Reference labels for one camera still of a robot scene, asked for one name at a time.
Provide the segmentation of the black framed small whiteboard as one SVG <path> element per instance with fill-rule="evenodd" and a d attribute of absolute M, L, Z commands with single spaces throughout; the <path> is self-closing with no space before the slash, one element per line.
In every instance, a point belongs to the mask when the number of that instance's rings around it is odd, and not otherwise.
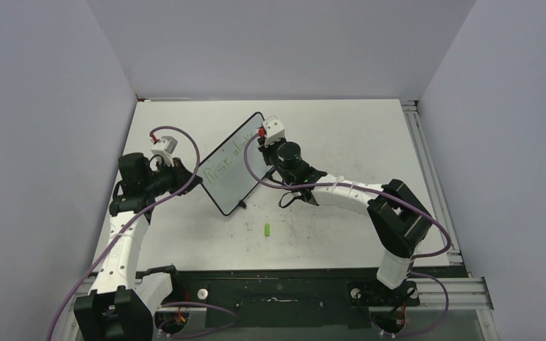
<path fill-rule="evenodd" d="M 272 170 L 265 164 L 258 143 L 250 142 L 263 121 L 263 114 L 255 112 L 200 162 L 201 185 L 224 216 L 246 207 L 246 197 L 259 185 L 250 173 L 264 179 Z"/>

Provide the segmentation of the green marker cap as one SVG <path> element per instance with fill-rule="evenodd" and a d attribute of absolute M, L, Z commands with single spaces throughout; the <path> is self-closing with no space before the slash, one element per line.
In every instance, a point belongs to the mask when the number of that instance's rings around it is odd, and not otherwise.
<path fill-rule="evenodd" d="M 269 237 L 269 236 L 270 236 L 270 231 L 271 231 L 271 229 L 270 229 L 270 223 L 266 223 L 266 224 L 264 225 L 264 235 L 265 235 L 266 237 Z"/>

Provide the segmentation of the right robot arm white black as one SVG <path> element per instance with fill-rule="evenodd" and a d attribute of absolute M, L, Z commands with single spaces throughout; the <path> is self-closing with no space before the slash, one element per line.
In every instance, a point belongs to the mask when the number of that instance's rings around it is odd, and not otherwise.
<path fill-rule="evenodd" d="M 413 267 L 415 252 L 432 223 L 428 211 L 409 187 L 398 179 L 387 184 L 351 182 L 310 166 L 294 142 L 280 139 L 266 145 L 256 140 L 264 162 L 282 177 L 282 186 L 293 196 L 314 206 L 333 206 L 371 219 L 384 247 L 373 286 L 376 299 L 394 303 Z"/>

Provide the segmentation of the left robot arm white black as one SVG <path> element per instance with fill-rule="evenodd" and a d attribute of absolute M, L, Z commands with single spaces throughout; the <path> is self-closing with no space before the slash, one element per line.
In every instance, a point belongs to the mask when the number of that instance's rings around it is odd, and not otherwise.
<path fill-rule="evenodd" d="M 74 315 L 84 340 L 151 340 L 161 302 L 178 304 L 183 286 L 173 280 L 173 266 L 149 270 L 137 283 L 142 241 L 158 197 L 184 195 L 202 183 L 180 158 L 161 154 L 152 169 L 142 153 L 119 158 L 121 180 L 109 206 L 109 244 L 97 262 L 97 278 L 76 298 Z"/>

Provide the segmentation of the aluminium rail right side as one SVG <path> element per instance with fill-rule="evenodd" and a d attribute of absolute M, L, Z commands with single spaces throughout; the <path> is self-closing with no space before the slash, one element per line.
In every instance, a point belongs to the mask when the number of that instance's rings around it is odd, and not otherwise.
<path fill-rule="evenodd" d="M 424 129 L 419 118 L 417 101 L 400 101 L 400 105 L 405 116 L 410 136 L 412 137 L 420 168 L 424 174 L 424 181 L 432 201 L 434 214 L 451 236 L 451 248 L 447 252 L 449 263 L 451 266 L 461 266 L 464 264 L 461 248 L 454 230 L 454 225 L 439 181 L 437 170 L 432 160 Z"/>

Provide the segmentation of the aluminium front frame rail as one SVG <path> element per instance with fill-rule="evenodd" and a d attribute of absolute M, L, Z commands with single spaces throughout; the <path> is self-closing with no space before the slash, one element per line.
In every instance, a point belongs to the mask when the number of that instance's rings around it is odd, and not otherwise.
<path fill-rule="evenodd" d="M 484 277 L 439 279 L 449 297 L 449 310 L 493 310 L 493 302 Z M 443 311 L 446 297 L 441 286 L 427 278 L 414 278 L 419 292 L 417 310 Z"/>

